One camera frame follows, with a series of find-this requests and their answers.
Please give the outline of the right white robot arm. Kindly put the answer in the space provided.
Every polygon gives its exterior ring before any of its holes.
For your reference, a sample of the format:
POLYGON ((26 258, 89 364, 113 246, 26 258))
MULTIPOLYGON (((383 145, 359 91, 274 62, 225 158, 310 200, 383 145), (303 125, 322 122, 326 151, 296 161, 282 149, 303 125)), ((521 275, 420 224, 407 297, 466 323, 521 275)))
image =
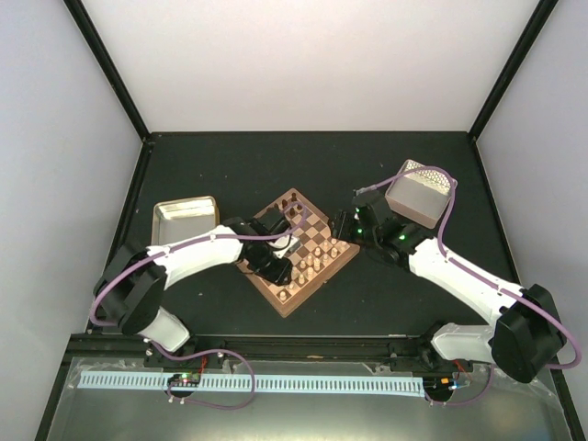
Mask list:
POLYGON ((358 194, 353 209, 329 220, 335 239, 377 251, 385 261, 442 288, 475 311, 483 325, 447 323, 417 348, 420 364, 438 370, 449 360, 494 364, 530 382, 568 336, 548 290, 496 277, 439 244, 425 227, 402 221, 377 190, 358 194))

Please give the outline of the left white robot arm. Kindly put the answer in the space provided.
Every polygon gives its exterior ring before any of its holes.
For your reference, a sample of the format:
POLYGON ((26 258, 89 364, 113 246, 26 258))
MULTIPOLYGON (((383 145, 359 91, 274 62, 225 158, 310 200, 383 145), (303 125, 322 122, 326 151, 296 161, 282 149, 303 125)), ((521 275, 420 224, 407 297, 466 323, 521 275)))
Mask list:
POLYGON ((243 260, 254 275, 287 285, 292 264, 284 253, 293 244, 293 232, 278 211, 263 220, 233 218, 175 243, 142 249, 125 245, 96 283, 90 322, 140 335, 163 349, 176 366, 188 366, 198 346, 184 323, 162 306, 164 291, 197 273, 243 260))

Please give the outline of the wooden chess board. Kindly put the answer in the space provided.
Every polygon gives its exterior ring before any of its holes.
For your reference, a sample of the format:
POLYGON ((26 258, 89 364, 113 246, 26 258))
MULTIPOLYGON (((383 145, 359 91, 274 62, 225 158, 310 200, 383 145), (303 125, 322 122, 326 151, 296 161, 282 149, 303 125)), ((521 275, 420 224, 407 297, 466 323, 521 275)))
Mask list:
POLYGON ((281 207, 282 199, 290 202, 291 193, 296 193, 297 201, 307 207, 307 218, 302 217, 301 209, 288 209, 286 218, 288 221, 300 227, 294 232, 294 236, 300 239, 300 248, 288 256, 293 264, 291 282, 285 286, 271 284, 247 267, 245 261, 238 268, 245 274, 258 291, 269 301, 281 317, 288 317, 305 300, 322 287, 330 278, 348 264, 360 251, 357 244, 348 244, 344 253, 339 252, 339 246, 343 241, 338 241, 331 236, 328 217, 296 188, 292 188, 276 198, 267 206, 269 208, 281 207), (304 274, 305 283, 299 285, 299 274, 304 274), (288 298, 282 301, 279 293, 285 290, 288 298))

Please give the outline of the left circuit board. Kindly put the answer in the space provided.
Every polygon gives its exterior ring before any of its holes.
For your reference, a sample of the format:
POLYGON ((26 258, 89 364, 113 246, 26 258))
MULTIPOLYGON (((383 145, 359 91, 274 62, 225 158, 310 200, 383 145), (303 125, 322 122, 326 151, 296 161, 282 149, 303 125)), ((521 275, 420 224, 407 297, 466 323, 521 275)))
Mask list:
POLYGON ((167 380, 168 387, 197 387, 200 383, 199 373, 177 373, 167 380))

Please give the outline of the circuit board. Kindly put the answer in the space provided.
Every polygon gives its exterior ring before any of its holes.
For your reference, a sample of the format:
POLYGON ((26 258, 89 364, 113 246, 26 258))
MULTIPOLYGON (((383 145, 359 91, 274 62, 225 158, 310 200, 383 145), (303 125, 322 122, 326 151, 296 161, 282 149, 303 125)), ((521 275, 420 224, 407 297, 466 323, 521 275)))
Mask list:
POLYGON ((423 379, 423 385, 426 390, 440 392, 445 390, 458 390, 470 385, 469 380, 460 381, 449 377, 423 379))
POLYGON ((167 380, 168 387, 197 387, 200 383, 199 373, 177 373, 167 380))

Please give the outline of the right circuit board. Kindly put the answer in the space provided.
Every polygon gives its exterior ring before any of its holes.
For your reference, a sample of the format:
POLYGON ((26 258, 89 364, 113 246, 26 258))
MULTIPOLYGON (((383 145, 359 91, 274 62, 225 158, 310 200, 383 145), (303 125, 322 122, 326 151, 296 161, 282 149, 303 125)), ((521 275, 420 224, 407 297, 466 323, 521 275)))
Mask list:
POLYGON ((440 392, 445 390, 458 390, 470 385, 469 380, 460 381, 449 377, 423 379, 423 385, 426 390, 440 392))

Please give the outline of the pink patterned metal tin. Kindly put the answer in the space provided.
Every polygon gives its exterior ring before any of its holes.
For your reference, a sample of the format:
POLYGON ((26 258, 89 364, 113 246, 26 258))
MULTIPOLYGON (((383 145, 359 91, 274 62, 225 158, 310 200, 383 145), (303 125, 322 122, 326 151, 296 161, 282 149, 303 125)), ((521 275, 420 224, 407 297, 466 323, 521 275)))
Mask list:
POLYGON ((420 171, 404 175, 390 183, 385 198, 397 214, 425 228, 434 229, 449 203, 449 180, 435 170, 423 170, 424 165, 408 159, 399 170, 402 174, 420 168, 420 171))

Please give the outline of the silver metal tray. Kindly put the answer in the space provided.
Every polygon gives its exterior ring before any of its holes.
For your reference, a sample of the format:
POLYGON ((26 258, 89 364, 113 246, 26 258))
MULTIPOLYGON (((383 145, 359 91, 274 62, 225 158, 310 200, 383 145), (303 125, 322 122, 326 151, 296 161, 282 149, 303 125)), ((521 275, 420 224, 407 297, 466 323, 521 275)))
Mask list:
POLYGON ((213 196, 159 202, 153 207, 151 245, 184 241, 214 229, 220 220, 213 196))

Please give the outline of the black mounting rail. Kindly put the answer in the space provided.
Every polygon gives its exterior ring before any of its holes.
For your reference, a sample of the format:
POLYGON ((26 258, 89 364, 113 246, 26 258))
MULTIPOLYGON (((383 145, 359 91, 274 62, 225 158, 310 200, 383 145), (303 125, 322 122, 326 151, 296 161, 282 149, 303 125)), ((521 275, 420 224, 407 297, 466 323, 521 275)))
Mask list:
POLYGON ((148 368, 196 369, 201 362, 186 360, 185 356, 210 350, 206 356, 208 368, 218 368, 234 356, 222 354, 221 349, 233 351, 248 362, 358 362, 382 364, 393 371, 417 373, 450 373, 459 369, 473 370, 470 361, 447 361, 436 355, 422 337, 295 337, 251 335, 198 335, 175 353, 183 359, 171 360, 140 337, 114 334, 73 334, 66 346, 64 359, 75 357, 136 358, 148 368))

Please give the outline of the black frame post right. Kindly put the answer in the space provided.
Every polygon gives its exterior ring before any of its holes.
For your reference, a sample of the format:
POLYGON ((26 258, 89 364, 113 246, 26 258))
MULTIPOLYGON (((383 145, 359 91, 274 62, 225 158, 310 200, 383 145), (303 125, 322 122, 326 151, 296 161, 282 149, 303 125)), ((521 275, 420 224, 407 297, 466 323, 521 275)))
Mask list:
POLYGON ((558 0, 540 0, 537 2, 490 93, 487 95, 480 112, 469 129, 468 135, 472 140, 477 141, 482 135, 558 2, 558 0))

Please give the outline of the black frame post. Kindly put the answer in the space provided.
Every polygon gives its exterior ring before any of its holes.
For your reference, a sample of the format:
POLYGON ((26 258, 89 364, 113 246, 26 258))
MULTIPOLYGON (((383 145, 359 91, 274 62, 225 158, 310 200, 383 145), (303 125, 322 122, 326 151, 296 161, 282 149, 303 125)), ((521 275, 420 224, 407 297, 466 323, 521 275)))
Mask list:
POLYGON ((107 49, 107 46, 99 35, 96 25, 90 17, 84 2, 80 0, 64 0, 63 3, 66 6, 75 25, 80 30, 85 43, 96 59, 100 69, 102 70, 102 73, 110 85, 110 88, 121 104, 140 140, 148 140, 151 136, 151 133, 148 130, 134 100, 132 99, 129 89, 125 85, 119 70, 107 49))
POLYGON ((558 2, 558 0, 540 0, 537 2, 490 93, 487 95, 480 112, 469 129, 468 135, 472 140, 477 141, 482 135, 558 2))

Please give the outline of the black frame post left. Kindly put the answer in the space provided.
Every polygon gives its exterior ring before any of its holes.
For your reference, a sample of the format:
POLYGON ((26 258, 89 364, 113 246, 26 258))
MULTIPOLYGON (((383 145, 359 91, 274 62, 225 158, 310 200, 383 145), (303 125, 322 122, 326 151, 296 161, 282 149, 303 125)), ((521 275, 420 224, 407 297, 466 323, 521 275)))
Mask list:
POLYGON ((102 73, 110 85, 110 88, 121 104, 140 140, 148 140, 151 136, 151 133, 148 130, 134 100, 132 99, 129 89, 125 85, 119 70, 107 49, 107 46, 99 35, 96 25, 90 17, 84 2, 80 0, 64 0, 63 3, 66 6, 75 25, 80 30, 85 43, 96 59, 100 69, 102 70, 102 73))

